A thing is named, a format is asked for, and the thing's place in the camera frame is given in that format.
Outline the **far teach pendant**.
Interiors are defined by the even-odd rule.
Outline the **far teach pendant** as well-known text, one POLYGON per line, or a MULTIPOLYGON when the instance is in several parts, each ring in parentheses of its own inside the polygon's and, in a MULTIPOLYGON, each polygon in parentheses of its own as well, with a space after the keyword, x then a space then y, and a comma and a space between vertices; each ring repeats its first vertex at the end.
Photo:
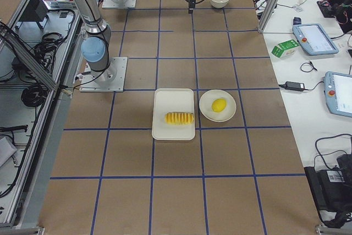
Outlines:
POLYGON ((293 25, 292 31, 299 45, 308 55, 318 56, 339 52, 332 39, 318 23, 293 25))

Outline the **teach pendant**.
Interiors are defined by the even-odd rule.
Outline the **teach pendant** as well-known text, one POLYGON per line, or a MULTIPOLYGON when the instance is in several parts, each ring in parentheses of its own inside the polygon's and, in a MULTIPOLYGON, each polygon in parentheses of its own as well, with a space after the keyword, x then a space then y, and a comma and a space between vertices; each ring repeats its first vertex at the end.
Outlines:
POLYGON ((293 25, 292 31, 299 45, 308 55, 318 56, 339 52, 332 39, 318 23, 293 25))
POLYGON ((330 113, 351 117, 351 75, 328 71, 324 76, 324 86, 330 113))

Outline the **near teach pendant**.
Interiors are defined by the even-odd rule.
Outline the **near teach pendant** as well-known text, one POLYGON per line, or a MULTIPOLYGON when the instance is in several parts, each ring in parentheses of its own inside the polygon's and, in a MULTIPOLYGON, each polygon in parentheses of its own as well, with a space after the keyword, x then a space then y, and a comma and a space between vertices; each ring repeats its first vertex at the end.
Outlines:
POLYGON ((351 75, 328 71, 324 76, 324 86, 330 113, 351 117, 351 75))

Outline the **white rectangular tray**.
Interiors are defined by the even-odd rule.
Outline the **white rectangular tray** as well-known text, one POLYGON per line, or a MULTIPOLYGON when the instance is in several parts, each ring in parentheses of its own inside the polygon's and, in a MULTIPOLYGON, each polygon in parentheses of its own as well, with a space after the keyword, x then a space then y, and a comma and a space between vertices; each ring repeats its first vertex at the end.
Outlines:
POLYGON ((155 91, 152 136, 156 140, 191 140, 195 137, 192 90, 164 88, 155 91))

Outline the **yellow lemon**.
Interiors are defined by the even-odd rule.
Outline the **yellow lemon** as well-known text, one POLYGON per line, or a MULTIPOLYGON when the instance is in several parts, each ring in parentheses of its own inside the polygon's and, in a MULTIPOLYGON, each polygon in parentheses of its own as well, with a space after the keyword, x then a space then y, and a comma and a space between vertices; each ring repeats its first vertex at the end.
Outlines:
POLYGON ((211 108, 213 112, 220 113, 226 108, 226 106, 227 106, 226 99, 219 98, 213 101, 211 108))

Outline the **ridged bread roll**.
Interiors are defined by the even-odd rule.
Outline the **ridged bread roll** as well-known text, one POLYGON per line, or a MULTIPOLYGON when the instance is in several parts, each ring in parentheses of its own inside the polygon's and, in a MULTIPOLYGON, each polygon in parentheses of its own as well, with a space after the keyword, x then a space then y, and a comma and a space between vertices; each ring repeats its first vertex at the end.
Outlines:
POLYGON ((169 125, 190 125, 194 121, 194 114, 189 112, 168 112, 164 120, 169 125))

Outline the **cream plate under lemon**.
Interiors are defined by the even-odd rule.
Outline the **cream plate under lemon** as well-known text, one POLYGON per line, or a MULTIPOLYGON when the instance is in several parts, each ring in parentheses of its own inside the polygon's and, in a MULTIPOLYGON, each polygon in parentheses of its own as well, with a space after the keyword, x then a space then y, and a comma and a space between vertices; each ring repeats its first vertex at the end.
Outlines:
POLYGON ((230 120, 236 113, 237 105, 231 94, 224 90, 209 90, 199 101, 201 113, 214 122, 230 120))

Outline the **black power adapter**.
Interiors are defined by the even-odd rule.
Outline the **black power adapter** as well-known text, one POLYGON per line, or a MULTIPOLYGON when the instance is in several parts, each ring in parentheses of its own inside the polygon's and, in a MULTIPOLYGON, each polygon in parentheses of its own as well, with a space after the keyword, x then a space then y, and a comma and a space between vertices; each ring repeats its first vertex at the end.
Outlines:
POLYGON ((291 91, 305 91, 304 83, 293 82, 293 81, 286 81, 285 88, 291 91))

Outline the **green white carton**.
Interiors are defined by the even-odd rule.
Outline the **green white carton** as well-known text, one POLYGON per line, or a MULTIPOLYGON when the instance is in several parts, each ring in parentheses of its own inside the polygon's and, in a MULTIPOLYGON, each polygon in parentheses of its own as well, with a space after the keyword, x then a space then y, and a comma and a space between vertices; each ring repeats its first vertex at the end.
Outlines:
POLYGON ((291 39, 275 45, 271 53, 277 58, 283 58, 294 54, 298 47, 299 44, 295 40, 291 39))

